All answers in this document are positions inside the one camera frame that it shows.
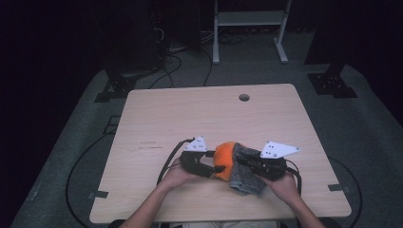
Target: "white metal frame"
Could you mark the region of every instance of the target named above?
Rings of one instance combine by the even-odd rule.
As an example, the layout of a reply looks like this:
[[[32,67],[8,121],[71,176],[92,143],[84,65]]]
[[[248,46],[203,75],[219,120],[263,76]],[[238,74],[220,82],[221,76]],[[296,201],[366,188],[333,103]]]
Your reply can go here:
[[[219,0],[215,0],[214,6],[214,43],[213,63],[220,62],[219,54],[219,26],[266,26],[280,25],[278,37],[274,38],[278,56],[283,64],[288,63],[288,58],[282,47],[285,26],[291,8],[292,0],[287,0],[285,10],[277,11],[231,11],[219,12]]]

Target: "wooden table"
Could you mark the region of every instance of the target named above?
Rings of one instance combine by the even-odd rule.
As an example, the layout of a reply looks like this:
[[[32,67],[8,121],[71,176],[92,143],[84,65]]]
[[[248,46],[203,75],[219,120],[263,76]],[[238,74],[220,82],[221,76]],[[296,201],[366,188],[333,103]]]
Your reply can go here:
[[[198,136],[204,136],[209,149],[235,141],[261,150],[268,140],[300,147],[286,159],[299,168],[306,203],[318,217],[350,215],[344,193],[329,190],[328,185],[338,180],[295,88],[239,85],[130,92],[99,186],[108,195],[95,199],[90,220],[109,223],[128,218],[154,189],[177,143]],[[259,199],[241,196],[223,180],[203,178],[171,192],[155,220],[293,217],[269,188]]]

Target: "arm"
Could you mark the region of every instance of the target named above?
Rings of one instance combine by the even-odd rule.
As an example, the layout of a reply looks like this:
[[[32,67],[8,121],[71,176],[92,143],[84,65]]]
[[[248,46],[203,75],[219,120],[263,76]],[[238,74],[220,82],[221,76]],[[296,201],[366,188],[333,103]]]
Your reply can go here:
[[[160,184],[157,185],[142,205],[121,225],[121,227],[149,228],[153,219],[157,216],[166,195],[175,188],[182,186],[187,181],[198,177],[184,171],[179,163],[179,159],[174,160],[172,164],[175,166],[169,168]]]
[[[325,227],[299,195],[294,176],[291,173],[286,173],[284,177],[276,181],[259,178],[269,185],[277,197],[290,206],[302,227]]]

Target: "person's left hand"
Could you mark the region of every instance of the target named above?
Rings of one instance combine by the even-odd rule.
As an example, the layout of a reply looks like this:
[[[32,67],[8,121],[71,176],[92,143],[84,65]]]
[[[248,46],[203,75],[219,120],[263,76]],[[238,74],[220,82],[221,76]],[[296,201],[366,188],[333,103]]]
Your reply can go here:
[[[171,167],[168,169],[168,172],[159,185],[166,187],[168,190],[173,190],[199,177],[200,176],[186,172],[181,166],[181,161],[176,159],[172,162]]]

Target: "round hole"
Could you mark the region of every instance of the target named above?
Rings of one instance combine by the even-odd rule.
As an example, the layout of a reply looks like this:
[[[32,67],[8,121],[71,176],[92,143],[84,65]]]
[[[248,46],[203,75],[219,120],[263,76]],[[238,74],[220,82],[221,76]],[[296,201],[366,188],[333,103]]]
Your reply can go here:
[[[249,95],[247,95],[247,94],[240,94],[239,98],[240,98],[240,100],[243,101],[243,102],[247,102],[247,101],[249,101],[249,99],[251,99],[251,98],[249,97]]]

